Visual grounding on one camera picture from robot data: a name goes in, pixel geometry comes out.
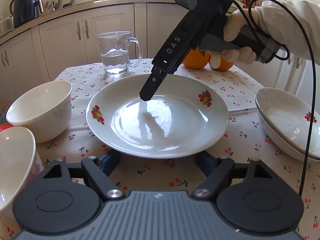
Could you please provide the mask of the gloved right hand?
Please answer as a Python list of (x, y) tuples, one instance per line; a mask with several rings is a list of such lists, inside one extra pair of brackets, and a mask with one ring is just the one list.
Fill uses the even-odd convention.
[[(244, 9), (243, 11), (249, 19), (248, 9)], [(256, 23), (261, 31), (269, 35), (270, 33), (266, 29), (266, 24), (263, 19), (261, 8), (258, 10), (252, 9), (251, 13), (253, 17), (253, 21), (249, 19), (251, 25), (253, 25), (253, 23)], [(239, 35), (240, 30), (244, 25), (248, 24), (240, 10), (233, 12), (230, 16), (228, 16), (227, 23), (224, 26), (223, 39), (226, 42), (233, 41)], [(213, 69), (219, 68), (221, 59), (225, 59), (228, 62), (237, 62), (244, 64), (252, 64), (256, 59), (256, 53), (253, 52), (253, 50), (249, 47), (242, 47), (240, 49), (228, 49), (222, 52), (210, 51), (209, 53), (209, 64)]]

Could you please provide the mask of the right sleeve forearm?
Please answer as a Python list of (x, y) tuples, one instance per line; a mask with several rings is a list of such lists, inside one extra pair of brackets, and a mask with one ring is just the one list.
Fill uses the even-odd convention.
[[(299, 20), (311, 44), (315, 64), (319, 65), (319, 5), (305, 0), (280, 1)], [(285, 45), (298, 57), (310, 60), (306, 39), (297, 22), (282, 7), (272, 1), (264, 1), (255, 8), (255, 22), (277, 42)]]

